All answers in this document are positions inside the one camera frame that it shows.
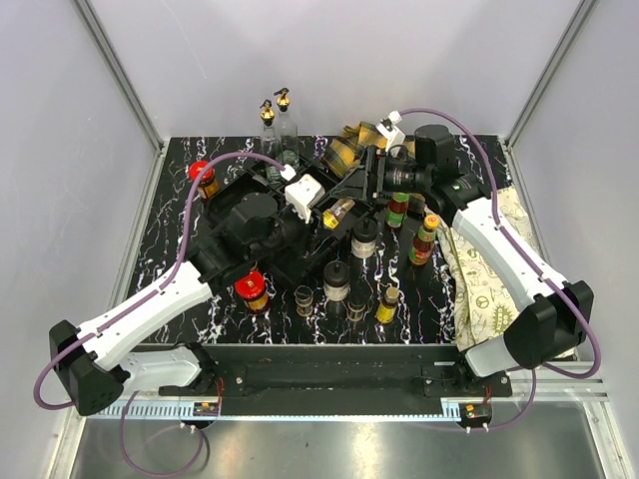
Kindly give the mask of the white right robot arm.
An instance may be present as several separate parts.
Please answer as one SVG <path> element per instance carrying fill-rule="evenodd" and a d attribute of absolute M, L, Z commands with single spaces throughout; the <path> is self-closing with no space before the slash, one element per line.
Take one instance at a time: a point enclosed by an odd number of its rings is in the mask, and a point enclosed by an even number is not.
<path fill-rule="evenodd" d="M 456 141 L 442 125 L 417 128 L 412 144 L 389 119 L 336 138 L 325 165 L 341 183 L 335 193 L 373 203 L 395 193 L 420 194 L 426 205 L 468 240 L 507 289 L 518 314 L 504 332 L 463 349 L 453 383 L 465 395 L 485 388 L 489 375 L 511 368 L 548 366 L 555 357 L 589 342 L 598 371 L 599 344 L 589 324 L 594 293 L 585 281 L 569 282 L 545 262 L 500 214 L 495 181 L 463 174 Z"/>

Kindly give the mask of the clear oil bottle gold spout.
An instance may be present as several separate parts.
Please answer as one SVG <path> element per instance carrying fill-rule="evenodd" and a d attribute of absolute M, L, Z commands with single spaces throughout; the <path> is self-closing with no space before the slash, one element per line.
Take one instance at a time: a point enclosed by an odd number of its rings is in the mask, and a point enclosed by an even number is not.
<path fill-rule="evenodd" d="M 279 109 L 277 133 L 283 147 L 282 163 L 298 170 L 300 168 L 298 125 L 290 114 L 289 91 L 287 87 L 282 87 L 274 92 L 274 95 L 277 96 L 276 104 Z"/>

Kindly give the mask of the yellow label bottle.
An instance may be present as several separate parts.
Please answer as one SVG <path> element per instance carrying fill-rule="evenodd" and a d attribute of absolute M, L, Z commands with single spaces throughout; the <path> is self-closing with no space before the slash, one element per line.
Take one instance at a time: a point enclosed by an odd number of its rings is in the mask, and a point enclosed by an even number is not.
<path fill-rule="evenodd" d="M 379 323 L 391 323 L 399 301 L 399 289 L 390 286 L 381 297 L 378 304 L 375 318 Z"/>
<path fill-rule="evenodd" d="M 322 223 L 326 229 L 335 230 L 346 214 L 353 208 L 352 199 L 339 199 L 322 213 Z"/>

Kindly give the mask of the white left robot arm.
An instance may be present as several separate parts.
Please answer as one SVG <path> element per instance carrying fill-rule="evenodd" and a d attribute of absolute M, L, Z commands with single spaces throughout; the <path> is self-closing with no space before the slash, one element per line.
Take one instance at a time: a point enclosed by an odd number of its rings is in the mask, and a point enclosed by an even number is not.
<path fill-rule="evenodd" d="M 49 331 L 53 369 L 82 416 L 122 395 L 204 395 L 217 365 L 193 343 L 136 352 L 152 332 L 179 314 L 244 280 L 255 264 L 269 273 L 286 266 L 302 278 L 316 257 L 312 234 L 322 194 L 222 192 L 206 205 L 202 231 L 167 272 L 110 311 L 79 326 L 63 320 Z"/>

